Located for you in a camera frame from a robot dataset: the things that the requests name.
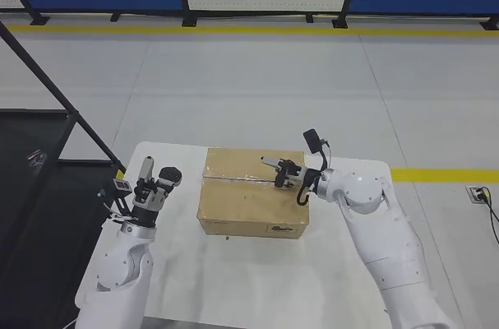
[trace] white wall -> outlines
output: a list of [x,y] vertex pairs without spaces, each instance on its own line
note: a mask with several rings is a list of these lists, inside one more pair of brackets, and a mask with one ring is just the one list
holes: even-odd
[[0,8],[24,8],[18,0],[0,0]]
[[339,12],[344,0],[189,0],[194,10]]

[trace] cardboard box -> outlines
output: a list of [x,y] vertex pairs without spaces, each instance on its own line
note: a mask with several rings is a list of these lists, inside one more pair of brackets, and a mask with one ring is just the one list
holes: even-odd
[[301,151],[214,149],[207,151],[198,219],[207,234],[298,239],[309,224],[298,188],[282,190],[262,156],[304,164]]

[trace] yellow floor line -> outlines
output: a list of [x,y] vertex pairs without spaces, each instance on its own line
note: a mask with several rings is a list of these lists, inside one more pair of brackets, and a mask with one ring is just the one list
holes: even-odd
[[394,182],[499,183],[499,169],[392,168]]
[[11,32],[100,33],[100,34],[273,34],[273,35],[389,35],[451,38],[499,38],[499,31],[486,30],[399,30],[399,29],[332,29],[310,27],[262,26],[89,26],[89,25],[8,25]]

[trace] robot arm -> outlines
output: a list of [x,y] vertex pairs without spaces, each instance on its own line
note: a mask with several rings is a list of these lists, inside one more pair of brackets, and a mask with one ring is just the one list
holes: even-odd
[[[312,152],[321,150],[324,141],[314,130],[304,136]],[[423,246],[385,178],[342,174],[324,165],[309,169],[290,160],[262,158],[262,162],[275,168],[275,186],[283,180],[279,188],[301,185],[299,205],[307,203],[307,197],[300,201],[304,188],[339,205],[358,255],[381,291],[394,329],[455,328],[435,299],[427,279]]]
[[[174,167],[163,168],[152,178],[154,160],[145,158],[134,188],[132,212],[118,231],[114,247],[99,256],[97,284],[85,294],[76,329],[139,329],[149,295],[154,265],[149,244],[155,239],[155,222],[165,199],[182,180]],[[122,200],[132,193],[128,182],[114,179],[114,193]]]

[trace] power outlet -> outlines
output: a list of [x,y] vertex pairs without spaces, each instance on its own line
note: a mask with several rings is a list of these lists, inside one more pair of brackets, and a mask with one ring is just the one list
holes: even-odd
[[478,196],[481,192],[476,192],[480,186],[465,186],[466,192],[469,194],[470,201],[475,204],[484,204],[485,201]]

